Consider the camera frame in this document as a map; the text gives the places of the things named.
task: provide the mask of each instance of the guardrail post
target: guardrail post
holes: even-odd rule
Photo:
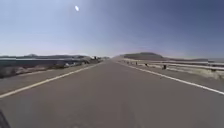
[[[166,65],[163,65],[162,69],[164,69],[164,70],[165,70],[166,68],[167,68],[167,66],[166,66]]]

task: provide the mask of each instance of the distant mountain range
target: distant mountain range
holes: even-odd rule
[[[197,59],[182,59],[182,58],[168,58],[152,52],[141,52],[122,55],[124,58],[135,60],[151,60],[151,61],[214,61],[224,62],[224,58],[197,58]]]
[[[0,58],[16,58],[16,59],[27,59],[27,58],[35,58],[35,59],[66,59],[66,58],[74,58],[74,59],[91,59],[89,56],[84,55],[49,55],[49,56],[39,56],[35,54],[25,55],[25,56],[0,56]]]

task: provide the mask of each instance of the sun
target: sun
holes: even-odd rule
[[[75,6],[75,10],[78,12],[79,11],[79,7],[78,6]]]

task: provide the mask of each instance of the sky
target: sky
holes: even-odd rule
[[[224,58],[223,0],[0,0],[0,55]]]

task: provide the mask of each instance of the white lane line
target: white lane line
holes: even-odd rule
[[[224,95],[224,92],[221,92],[219,90],[215,90],[215,89],[212,89],[212,88],[209,88],[209,87],[205,87],[205,86],[200,85],[200,84],[184,81],[184,80],[177,79],[177,78],[174,78],[174,77],[170,77],[170,76],[167,76],[167,75],[159,74],[157,72],[153,72],[153,71],[149,71],[149,70],[145,70],[145,69],[140,69],[140,68],[136,68],[136,67],[125,65],[125,64],[121,64],[121,65],[129,67],[129,68],[134,68],[134,69],[137,69],[137,70],[140,70],[140,71],[143,71],[143,72],[151,73],[151,74],[154,74],[154,75],[157,75],[157,76],[161,76],[161,77],[164,77],[164,78],[167,78],[167,79],[171,79],[171,80],[174,80],[174,81],[178,81],[180,83],[184,83],[184,84],[188,84],[188,85],[191,85],[191,86],[202,88],[202,89],[205,89],[205,90],[208,90],[208,91],[212,91],[212,92],[215,92],[215,93],[218,93],[218,94],[221,94],[221,95]]]
[[[23,88],[20,88],[20,89],[11,91],[11,92],[7,92],[7,93],[5,93],[5,94],[0,95],[0,99],[5,98],[5,97],[8,97],[8,96],[11,96],[11,95],[14,95],[14,94],[16,94],[16,93],[19,93],[19,92],[22,92],[22,91],[25,91],[25,90],[28,90],[28,89],[31,89],[31,88],[34,88],[34,87],[36,87],[36,86],[40,86],[40,85],[46,84],[46,83],[51,82],[51,81],[54,81],[54,80],[57,80],[57,79],[60,79],[60,78],[69,76],[69,75],[71,75],[71,74],[78,73],[78,72],[81,72],[81,71],[84,71],[84,70],[87,70],[87,69],[96,67],[96,66],[98,66],[98,65],[99,65],[99,64],[97,64],[97,65],[93,65],[93,66],[89,66],[89,67],[85,67],[85,68],[82,68],[82,69],[78,69],[78,70],[76,70],[76,71],[72,71],[72,72],[69,72],[69,73],[66,73],[66,74],[63,74],[63,75],[60,75],[60,76],[56,76],[56,77],[53,77],[53,78],[50,78],[50,79],[46,79],[46,80],[44,80],[44,81],[41,81],[41,82],[38,82],[38,83],[35,83],[35,84],[32,84],[32,85],[28,85],[28,86],[26,86],[26,87],[23,87]]]

